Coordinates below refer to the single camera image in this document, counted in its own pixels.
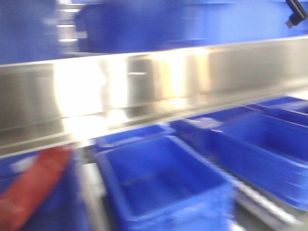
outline blue plastic bin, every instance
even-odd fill
[[[303,100],[295,103],[288,103],[283,105],[281,108],[284,110],[292,111],[294,113],[308,114],[308,101]]]
[[[266,112],[266,115],[308,127],[308,115],[305,115],[304,113],[296,113],[279,108],[274,108],[268,110]]]
[[[305,34],[285,22],[292,11],[285,0],[238,0],[221,22],[220,43],[278,39]]]
[[[164,48],[224,43],[226,13],[235,0],[167,0]]]
[[[72,4],[98,4],[105,0],[71,0]]]
[[[308,128],[252,116],[214,131],[218,161],[285,203],[308,210]]]
[[[139,142],[94,158],[120,230],[229,231],[231,178],[176,137]]]
[[[56,0],[0,0],[0,64],[59,59]]]
[[[271,108],[292,108],[297,105],[306,104],[307,101],[295,97],[285,96],[276,99],[266,99],[256,103],[248,104],[250,108],[266,111]]]
[[[213,151],[213,141],[210,131],[212,128],[218,128],[225,123],[230,123],[243,116],[256,113],[258,112],[254,109],[235,107],[172,121],[170,126],[176,131],[178,137],[202,155],[210,157]]]
[[[75,18],[80,51],[154,51],[164,37],[165,0],[112,0],[85,6]]]
[[[37,152],[0,159],[0,194]],[[21,231],[90,231],[86,207],[81,197],[78,158],[74,154],[60,182],[37,208]]]
[[[101,152],[137,141],[142,141],[144,139],[151,139],[162,135],[172,135],[174,132],[175,131],[172,128],[164,124],[154,124],[131,129],[96,138],[95,150],[96,152]]]

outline blue container wall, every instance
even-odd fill
[[[301,1],[307,8],[307,1]],[[113,0],[77,17],[88,38],[80,51],[135,52],[277,39],[307,33],[308,23],[289,29],[284,0]]]
[[[270,111],[274,108],[281,108],[286,110],[295,110],[296,108],[300,108],[306,106],[308,103],[306,100],[285,96],[276,99],[267,99],[261,102],[255,102],[248,104],[247,107],[258,109],[261,111]]]
[[[142,140],[149,140],[158,136],[172,135],[174,130],[163,124],[154,124],[151,126],[136,128],[115,134],[110,134],[95,139],[95,149],[102,152],[109,149],[115,149],[123,145],[132,144]]]
[[[178,137],[205,157],[210,157],[214,148],[211,129],[258,113],[257,110],[247,107],[235,107],[172,121],[170,125]]]
[[[287,204],[308,210],[307,127],[254,116],[221,130],[215,146],[224,167]]]
[[[135,143],[94,158],[120,230],[229,229],[231,178],[177,138]]]
[[[104,0],[71,0],[73,4],[96,4],[102,3]]]
[[[60,58],[55,0],[0,0],[0,64]]]

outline plastic storage container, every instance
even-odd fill
[[[285,96],[276,99],[267,99],[260,102],[248,104],[250,108],[266,111],[271,108],[292,108],[297,105],[306,104],[307,101],[295,97]]]
[[[282,107],[284,110],[289,110],[294,113],[308,114],[308,101],[299,101],[295,103],[289,103]]]
[[[164,124],[154,124],[98,137],[95,139],[95,149],[97,152],[101,152],[156,136],[172,135],[174,132],[172,128]]]
[[[98,4],[105,0],[71,0],[72,4]]]
[[[31,162],[36,152],[0,159],[0,194]],[[37,208],[21,231],[90,231],[86,207],[81,197],[77,156],[70,160],[62,179]]]
[[[0,0],[0,64],[59,59],[56,0]]]
[[[285,0],[238,0],[224,15],[219,39],[222,43],[234,43],[305,34],[299,29],[303,25],[292,29],[285,25],[291,14]]]
[[[228,231],[231,178],[176,137],[94,156],[122,231]]]
[[[292,111],[274,108],[268,110],[266,115],[308,127],[308,115],[303,113],[295,113]]]
[[[164,0],[112,0],[85,6],[76,16],[80,51],[126,53],[159,49]]]
[[[195,150],[206,157],[213,151],[211,129],[240,119],[243,116],[258,113],[247,107],[235,107],[222,111],[189,117],[170,123],[176,135],[188,143]]]
[[[224,43],[225,15],[234,0],[167,0],[166,48]]]
[[[219,163],[287,204],[308,210],[308,128],[252,116],[214,132]]]

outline metal rail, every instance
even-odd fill
[[[308,86],[308,38],[0,66],[0,155]]]

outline black cable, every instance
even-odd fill
[[[289,28],[297,26],[299,23],[307,19],[308,14],[298,0],[286,0],[286,3],[293,11],[293,14],[289,17],[289,20],[286,22]]]

